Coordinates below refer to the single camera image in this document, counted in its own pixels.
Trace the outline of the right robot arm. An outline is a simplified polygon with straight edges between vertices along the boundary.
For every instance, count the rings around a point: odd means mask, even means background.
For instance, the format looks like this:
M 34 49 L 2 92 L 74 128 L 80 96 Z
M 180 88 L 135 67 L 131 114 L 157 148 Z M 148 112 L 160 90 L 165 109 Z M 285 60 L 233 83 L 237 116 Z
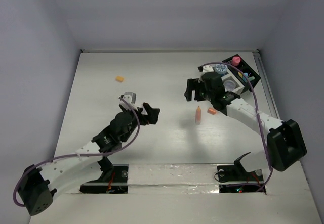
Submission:
M 208 101 L 217 111 L 258 133 L 270 169 L 283 172 L 307 153 L 296 121 L 283 121 L 263 113 L 258 109 L 257 100 L 254 106 L 248 104 L 236 92 L 227 91 L 221 76 L 216 72 L 188 79 L 184 96 L 188 102 Z

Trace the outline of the clear round jar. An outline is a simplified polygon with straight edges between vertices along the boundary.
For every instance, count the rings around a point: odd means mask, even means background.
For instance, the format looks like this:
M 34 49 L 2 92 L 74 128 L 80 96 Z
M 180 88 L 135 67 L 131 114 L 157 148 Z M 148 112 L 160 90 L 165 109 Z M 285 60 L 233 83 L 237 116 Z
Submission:
M 226 91 L 234 91 L 236 89 L 236 83 L 233 80 L 226 80 L 223 82 Z

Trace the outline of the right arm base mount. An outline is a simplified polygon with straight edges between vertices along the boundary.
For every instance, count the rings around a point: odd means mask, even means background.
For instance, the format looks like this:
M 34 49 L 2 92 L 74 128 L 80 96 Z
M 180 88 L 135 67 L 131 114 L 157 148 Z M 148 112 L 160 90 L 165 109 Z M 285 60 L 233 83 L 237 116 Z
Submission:
M 232 164 L 218 165 L 214 174 L 214 180 L 219 183 L 220 193 L 265 193 L 265 187 L 261 188 L 264 184 L 262 170 L 261 175 L 257 175 L 257 171 L 247 172 L 241 160 L 249 154 L 245 153 L 234 160 Z

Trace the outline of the orange pencil shaped pen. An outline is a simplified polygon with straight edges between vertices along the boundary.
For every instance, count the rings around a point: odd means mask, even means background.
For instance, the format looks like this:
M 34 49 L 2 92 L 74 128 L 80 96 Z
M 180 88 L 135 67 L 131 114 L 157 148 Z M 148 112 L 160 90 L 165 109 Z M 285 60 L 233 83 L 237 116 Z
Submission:
M 200 106 L 198 106 L 195 112 L 195 124 L 200 125 L 200 123 L 201 123 L 201 108 Z

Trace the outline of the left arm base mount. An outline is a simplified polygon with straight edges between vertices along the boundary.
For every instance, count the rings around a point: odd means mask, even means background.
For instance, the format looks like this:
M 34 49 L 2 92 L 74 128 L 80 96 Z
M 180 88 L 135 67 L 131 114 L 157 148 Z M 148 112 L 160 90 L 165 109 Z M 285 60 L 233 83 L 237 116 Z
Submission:
M 128 164 L 112 165 L 98 179 L 82 184 L 79 191 L 83 194 L 127 194 L 128 175 Z

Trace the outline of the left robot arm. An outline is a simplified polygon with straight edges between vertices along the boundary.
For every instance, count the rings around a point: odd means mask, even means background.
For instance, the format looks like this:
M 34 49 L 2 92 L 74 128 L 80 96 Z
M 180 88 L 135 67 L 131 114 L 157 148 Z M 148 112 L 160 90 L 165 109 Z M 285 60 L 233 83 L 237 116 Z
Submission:
M 95 176 L 106 181 L 114 166 L 108 156 L 130 146 L 140 128 L 155 125 L 159 108 L 148 103 L 134 107 L 126 101 L 110 124 L 74 153 L 57 156 L 27 167 L 13 190 L 13 201 L 27 209 L 30 216 L 45 211 L 67 191 L 91 181 Z

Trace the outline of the blue highlighter pen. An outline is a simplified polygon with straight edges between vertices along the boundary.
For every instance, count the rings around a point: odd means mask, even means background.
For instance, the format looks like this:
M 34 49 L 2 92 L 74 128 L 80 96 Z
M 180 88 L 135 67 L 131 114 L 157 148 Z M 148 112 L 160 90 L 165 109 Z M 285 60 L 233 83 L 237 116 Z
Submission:
M 244 82 L 248 82 L 248 73 L 244 73 L 243 74 L 243 80 L 244 80 Z

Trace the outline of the pink capped tube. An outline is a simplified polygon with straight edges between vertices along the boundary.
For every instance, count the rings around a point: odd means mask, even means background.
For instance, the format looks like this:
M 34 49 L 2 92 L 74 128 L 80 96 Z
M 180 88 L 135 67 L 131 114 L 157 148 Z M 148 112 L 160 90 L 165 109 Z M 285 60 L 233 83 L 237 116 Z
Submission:
M 237 67 L 241 63 L 241 57 L 240 56 L 234 56 L 231 59 L 231 65 Z

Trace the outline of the dark orange eraser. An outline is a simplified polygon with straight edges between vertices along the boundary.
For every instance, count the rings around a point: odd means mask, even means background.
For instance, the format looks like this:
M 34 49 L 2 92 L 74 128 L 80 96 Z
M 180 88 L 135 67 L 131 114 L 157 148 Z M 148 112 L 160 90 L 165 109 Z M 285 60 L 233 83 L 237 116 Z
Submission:
M 212 115 L 215 115 L 217 113 L 217 111 L 214 108 L 212 108 L 212 107 L 209 107 L 208 110 L 207 110 L 207 112 L 209 114 L 212 114 Z

